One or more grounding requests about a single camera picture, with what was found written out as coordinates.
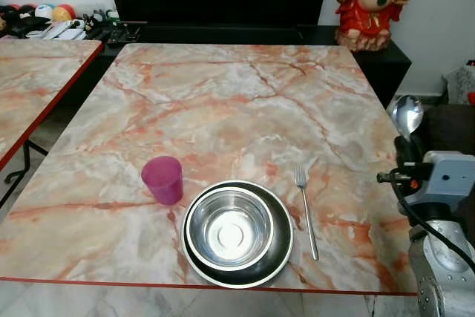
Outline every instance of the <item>ganesha statue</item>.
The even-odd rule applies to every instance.
[[[336,40],[351,51],[377,51],[389,45],[390,20],[399,21],[409,0],[337,0],[340,27]]]

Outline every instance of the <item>marble table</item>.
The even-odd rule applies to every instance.
[[[0,41],[0,169],[101,49],[99,41]]]
[[[180,246],[183,213],[238,178],[271,189],[293,220],[289,263],[264,288],[412,295],[408,222],[376,182],[395,136],[346,48],[127,45],[0,226],[1,279],[207,287]],[[140,179],[163,154],[183,164],[175,206]],[[309,173],[318,262],[294,162]]]

